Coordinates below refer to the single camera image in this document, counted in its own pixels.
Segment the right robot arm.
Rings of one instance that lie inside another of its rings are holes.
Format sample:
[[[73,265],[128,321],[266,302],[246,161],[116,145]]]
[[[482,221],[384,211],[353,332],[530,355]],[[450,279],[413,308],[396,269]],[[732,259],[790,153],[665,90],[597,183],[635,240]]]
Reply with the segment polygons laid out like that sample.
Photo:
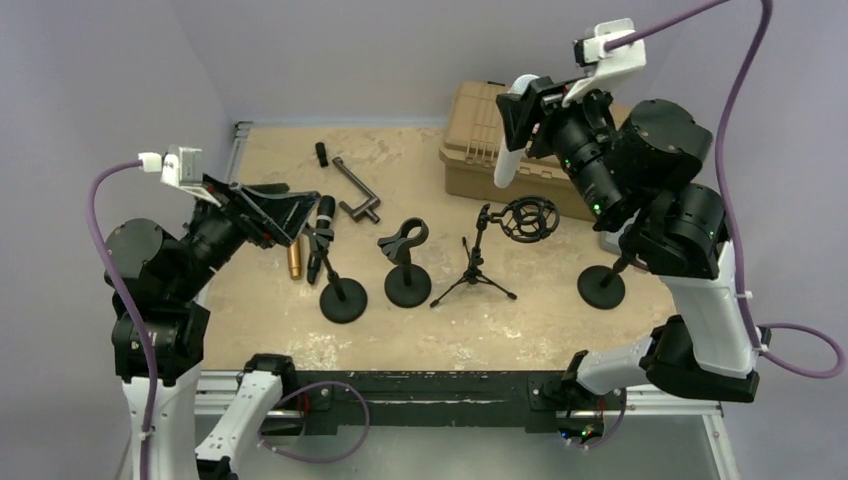
[[[669,100],[641,101],[616,124],[608,92],[593,89],[573,102],[570,93],[567,84],[540,77],[522,93],[499,94],[506,146],[530,158],[555,157],[594,229],[619,234],[616,263],[579,276],[586,303],[618,306],[622,271],[640,263],[669,290],[676,312],[630,345],[577,353],[561,381],[564,399],[584,407],[613,390],[650,384],[686,399],[752,402],[761,335],[744,326],[733,291],[728,209],[718,192],[696,182],[712,133]]]

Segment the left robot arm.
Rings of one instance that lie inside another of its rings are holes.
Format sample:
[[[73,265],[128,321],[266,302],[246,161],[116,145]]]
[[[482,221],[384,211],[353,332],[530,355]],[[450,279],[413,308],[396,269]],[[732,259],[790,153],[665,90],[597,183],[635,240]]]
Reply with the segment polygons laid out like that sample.
[[[209,442],[197,442],[195,396],[210,317],[197,298],[243,245],[291,245],[320,196],[207,175],[185,189],[195,206],[181,237],[136,218],[97,239],[114,291],[115,372],[130,414],[135,478],[234,479],[263,415],[292,405],[298,382],[289,357],[253,356],[246,395],[220,418]]]

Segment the black round-base mic stand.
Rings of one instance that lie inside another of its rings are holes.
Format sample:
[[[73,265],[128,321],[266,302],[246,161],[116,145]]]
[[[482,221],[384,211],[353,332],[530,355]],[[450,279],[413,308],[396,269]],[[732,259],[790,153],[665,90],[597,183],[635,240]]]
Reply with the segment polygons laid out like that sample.
[[[429,237],[426,222],[419,217],[405,220],[398,231],[377,240],[381,253],[394,265],[384,279],[388,300],[401,308],[414,308],[424,303],[432,291],[429,274],[414,264],[411,249],[421,246]]]

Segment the black clip mic stand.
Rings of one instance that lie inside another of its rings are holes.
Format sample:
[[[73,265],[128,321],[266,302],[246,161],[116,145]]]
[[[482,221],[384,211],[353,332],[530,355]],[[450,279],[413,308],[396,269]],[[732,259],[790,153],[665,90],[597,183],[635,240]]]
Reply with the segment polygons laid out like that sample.
[[[306,223],[303,233],[308,237],[312,227]],[[333,268],[329,259],[329,248],[323,260],[328,285],[319,298],[322,315],[336,324],[348,324],[359,319],[368,304],[368,295],[363,285],[352,278],[342,278]]]

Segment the black tripod shock-mount stand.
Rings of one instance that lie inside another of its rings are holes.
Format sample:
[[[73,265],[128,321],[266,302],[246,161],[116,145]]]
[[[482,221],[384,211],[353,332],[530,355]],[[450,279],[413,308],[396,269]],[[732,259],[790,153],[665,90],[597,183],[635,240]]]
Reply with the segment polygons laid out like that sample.
[[[496,210],[492,203],[484,204],[475,220],[476,233],[463,237],[462,245],[466,264],[459,278],[429,304],[435,309],[461,286],[488,286],[502,293],[510,301],[517,294],[487,274],[486,267],[496,263],[495,253],[512,253],[515,245],[531,245],[548,239],[560,223],[560,214],[552,200],[539,195],[525,195],[513,199]]]

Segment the gold microphone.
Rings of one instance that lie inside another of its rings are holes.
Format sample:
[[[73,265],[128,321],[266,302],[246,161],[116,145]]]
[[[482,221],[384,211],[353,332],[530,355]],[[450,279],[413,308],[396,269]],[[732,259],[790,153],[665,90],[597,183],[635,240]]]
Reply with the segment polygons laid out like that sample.
[[[303,277],[302,262],[302,243],[298,238],[287,249],[287,265],[292,280],[300,280]]]

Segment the black microphone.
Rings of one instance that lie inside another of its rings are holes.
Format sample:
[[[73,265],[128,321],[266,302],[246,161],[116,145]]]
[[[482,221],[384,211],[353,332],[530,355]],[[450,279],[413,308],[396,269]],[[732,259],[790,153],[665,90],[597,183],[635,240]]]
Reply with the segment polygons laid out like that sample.
[[[333,239],[331,223],[335,209],[335,198],[329,195],[322,196],[316,211],[315,225],[308,231],[310,253],[307,261],[306,280],[310,285],[316,283],[325,254]]]

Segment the white microphone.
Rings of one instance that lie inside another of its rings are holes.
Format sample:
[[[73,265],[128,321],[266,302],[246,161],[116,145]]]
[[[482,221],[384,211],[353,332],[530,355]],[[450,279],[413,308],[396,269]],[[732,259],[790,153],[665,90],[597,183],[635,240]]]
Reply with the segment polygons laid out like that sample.
[[[523,74],[519,76],[508,90],[509,94],[517,94],[521,96],[529,86],[532,80],[538,78],[535,74]],[[494,185],[498,188],[507,188],[519,168],[522,153],[518,150],[510,151],[506,143],[506,137],[501,141],[500,150],[497,157],[497,162],[494,170]]]

